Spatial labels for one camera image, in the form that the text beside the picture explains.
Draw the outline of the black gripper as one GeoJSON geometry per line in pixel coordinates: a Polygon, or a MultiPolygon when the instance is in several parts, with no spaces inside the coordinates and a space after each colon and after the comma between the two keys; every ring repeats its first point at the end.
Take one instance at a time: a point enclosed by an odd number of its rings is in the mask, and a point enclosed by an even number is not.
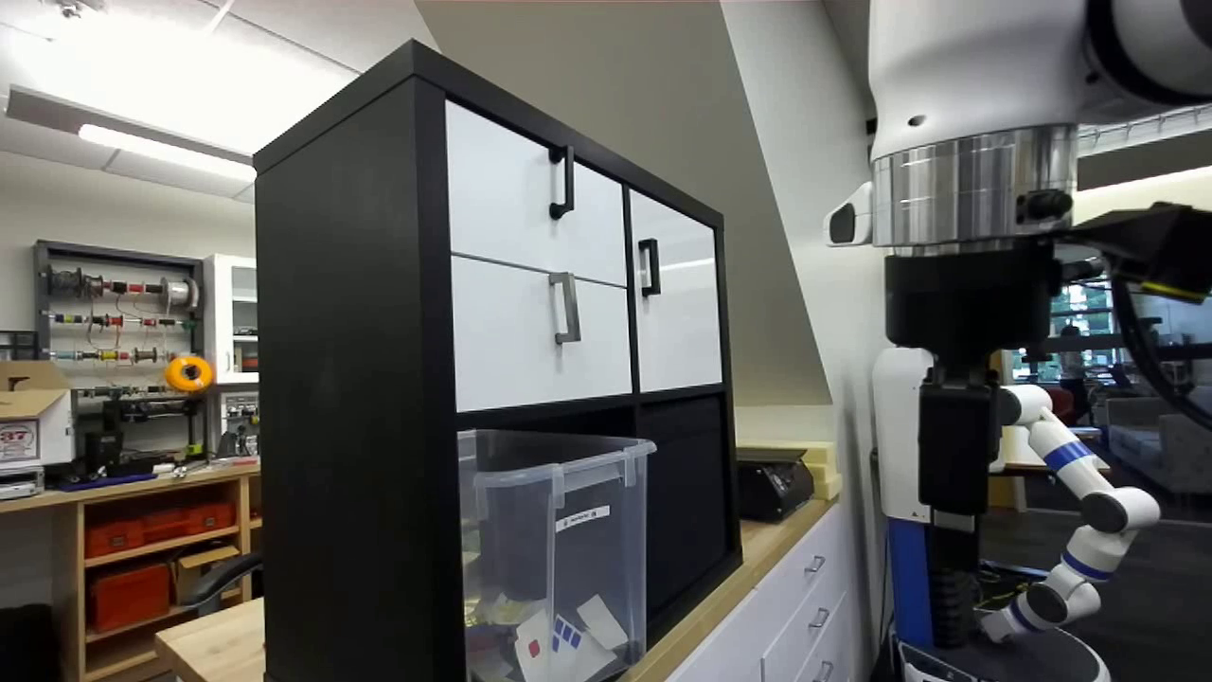
{"type": "Polygon", "coordinates": [[[1041,341],[1055,293],[1050,246],[887,260],[887,336],[928,352],[917,385],[917,497],[932,512],[987,512],[999,440],[999,381],[989,357],[1041,341]]]}

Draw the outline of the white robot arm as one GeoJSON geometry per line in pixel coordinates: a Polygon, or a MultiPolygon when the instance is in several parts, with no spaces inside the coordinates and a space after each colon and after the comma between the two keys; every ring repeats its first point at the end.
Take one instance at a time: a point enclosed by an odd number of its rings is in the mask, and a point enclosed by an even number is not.
{"type": "Polygon", "coordinates": [[[987,512],[989,360],[1050,328],[1089,126],[1212,96],[1207,0],[872,0],[872,182],[835,233],[884,248],[879,492],[899,526],[987,512]]]}

